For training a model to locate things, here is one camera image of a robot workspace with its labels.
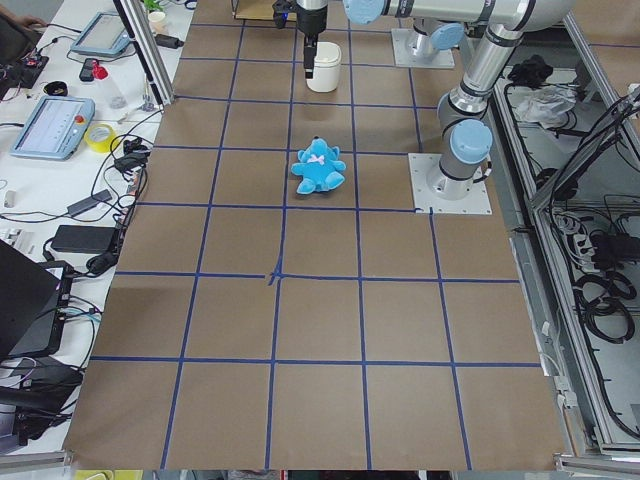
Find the plastic bottle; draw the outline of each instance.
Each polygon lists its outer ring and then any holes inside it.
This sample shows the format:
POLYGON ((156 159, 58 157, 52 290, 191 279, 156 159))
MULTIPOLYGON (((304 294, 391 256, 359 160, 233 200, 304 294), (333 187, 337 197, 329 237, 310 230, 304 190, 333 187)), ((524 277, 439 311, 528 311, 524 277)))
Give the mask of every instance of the plastic bottle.
POLYGON ((109 75, 107 69, 97 61, 93 62, 93 78, 98 81, 98 86, 102 90, 103 95, 107 97, 107 103, 109 103, 111 108, 117 110, 127 105, 127 101, 118 88, 118 84, 113 77, 109 75))

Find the human hand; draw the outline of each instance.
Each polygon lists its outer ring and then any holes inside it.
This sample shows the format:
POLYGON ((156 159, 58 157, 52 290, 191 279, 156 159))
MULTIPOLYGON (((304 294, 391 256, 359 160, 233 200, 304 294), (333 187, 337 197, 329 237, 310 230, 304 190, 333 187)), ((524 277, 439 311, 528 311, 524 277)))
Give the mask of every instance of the human hand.
POLYGON ((23 27, 30 28, 34 26, 42 26, 46 27, 47 22, 42 20, 41 18, 34 17, 33 15, 24 15, 22 17, 16 17, 16 23, 22 25, 23 27))

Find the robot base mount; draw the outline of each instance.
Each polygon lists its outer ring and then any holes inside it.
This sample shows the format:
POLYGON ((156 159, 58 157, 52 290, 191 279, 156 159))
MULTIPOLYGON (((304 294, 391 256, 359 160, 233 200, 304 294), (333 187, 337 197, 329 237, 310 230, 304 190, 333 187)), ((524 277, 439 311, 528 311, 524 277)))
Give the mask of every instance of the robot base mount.
MULTIPOLYGON (((409 168, 411 170, 411 187, 413 204, 417 213, 453 213, 460 215, 491 215, 491 203, 484 182, 468 182, 469 192, 460 200, 447 200, 430 185, 433 169, 439 169, 439 154, 410 153, 409 168)), ((474 179, 482 177, 478 168, 474 179)))
POLYGON ((413 55, 408 46, 415 37, 413 29, 392 28, 393 55, 397 67, 453 69, 455 61, 451 50, 433 50, 423 55, 413 55))

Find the metal base plate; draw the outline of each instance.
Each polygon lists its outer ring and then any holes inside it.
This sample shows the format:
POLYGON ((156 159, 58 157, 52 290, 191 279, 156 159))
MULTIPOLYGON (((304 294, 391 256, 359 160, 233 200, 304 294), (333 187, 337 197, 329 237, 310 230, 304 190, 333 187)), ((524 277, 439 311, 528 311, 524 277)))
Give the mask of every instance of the metal base plate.
POLYGON ((455 67, 451 50, 443 50, 429 57, 416 58, 407 50, 407 40, 413 32, 408 28, 392 28, 393 54, 398 67, 452 69, 455 67))
MULTIPOLYGON (((445 200, 436 195, 427 185, 427 172, 440 161, 440 154, 410 153, 411 186, 413 204, 417 213, 456 213, 462 215, 491 215, 491 203, 484 182, 474 183, 469 195, 461 200, 445 200)), ((480 178, 482 171, 476 171, 473 178, 480 178)))

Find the blue stuffed toy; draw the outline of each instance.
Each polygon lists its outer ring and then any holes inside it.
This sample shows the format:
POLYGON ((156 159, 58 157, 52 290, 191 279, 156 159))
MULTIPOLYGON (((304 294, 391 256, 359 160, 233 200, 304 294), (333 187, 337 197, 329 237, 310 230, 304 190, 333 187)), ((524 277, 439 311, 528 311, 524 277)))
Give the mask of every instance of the blue stuffed toy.
POLYGON ((291 166, 291 173, 302 177, 296 190, 301 195, 313 192, 328 192, 344 183, 347 166, 338 160, 340 149, 330 148, 322 138, 313 137, 306 150, 298 151, 300 163, 291 166))

